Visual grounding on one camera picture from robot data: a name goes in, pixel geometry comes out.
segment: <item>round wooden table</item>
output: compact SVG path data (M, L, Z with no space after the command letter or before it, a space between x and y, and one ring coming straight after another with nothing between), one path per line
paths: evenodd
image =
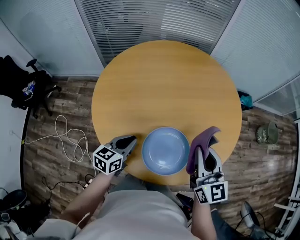
M133 46L115 57L95 86L92 120L99 141L135 135L138 145L125 170L163 185L189 183L183 169L159 176L147 169L141 150L145 137L159 127L173 127L190 144L209 128L221 129L213 149L225 162L240 135L241 107L236 88L225 70L203 51L174 41Z

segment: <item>black chair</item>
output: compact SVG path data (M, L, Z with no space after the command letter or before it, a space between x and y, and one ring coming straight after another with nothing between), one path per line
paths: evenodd
M45 97L54 90L61 91L61 87L55 86L46 90L46 87L51 84L51 77L46 71L38 71L35 66L37 62L33 59L27 63L27 67L32 67L35 72L28 73L19 68L10 56L0 58L0 78L1 87L0 94L10 97L13 101L11 106L15 108L21 108L23 110L30 108L33 109L32 115L38 118L36 112L40 104L47 110L49 116L52 116L52 112L48 109ZM30 98L23 93L23 89L28 83L35 81L33 95Z

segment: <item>wooden floor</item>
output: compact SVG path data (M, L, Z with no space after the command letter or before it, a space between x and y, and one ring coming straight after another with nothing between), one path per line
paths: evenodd
M53 116L49 117L44 109L40 109L37 120L30 117L26 141L54 135L55 119L62 114L68 120L68 128L78 128L86 133L91 156L99 146L90 109L96 80L97 78L70 77L56 81L55 84L61 86L62 91L53 93L48 100ZM255 141L255 131L270 120L277 123L279 141L276 145L261 146ZM59 134L65 132L63 118L58 119L57 130ZM79 140L82 136L78 132L69 134L72 140ZM67 142L64 144L66 153L72 157L74 146ZM260 109L244 112L239 141L232 155L223 164L225 179L229 181L229 201L216 206L221 216L231 226L236 227L240 221L241 204L248 201L255 211L263 214L266 227L274 230L283 212L273 205L287 203L293 184L296 155L297 130L291 118L275 116ZM32 201L44 201L50 195L49 190L42 184L43 176L52 187L58 181L79 180L85 184L84 176L88 173L93 174L88 157L85 156L80 163L67 161L58 138L46 138L25 145L25 189ZM113 179L113 185L125 175L123 172ZM63 183L57 186L51 198L53 217L57 217L81 190L77 184ZM192 195L189 185L173 186L171 190ZM241 224L238 230L244 233L246 227Z

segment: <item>blue plate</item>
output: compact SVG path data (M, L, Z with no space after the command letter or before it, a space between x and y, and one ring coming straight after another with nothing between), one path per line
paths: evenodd
M162 176L182 170L188 161L189 143L184 134L172 127L152 131L142 145L142 159L147 168Z

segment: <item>purple object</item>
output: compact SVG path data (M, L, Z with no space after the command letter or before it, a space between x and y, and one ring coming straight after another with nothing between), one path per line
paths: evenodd
M210 127L204 132L200 133L192 141L189 156L187 159L187 173L193 175L195 172L195 150L197 147L201 147L203 153L203 159L206 159L209 155L209 143L213 135L221 130L217 127Z

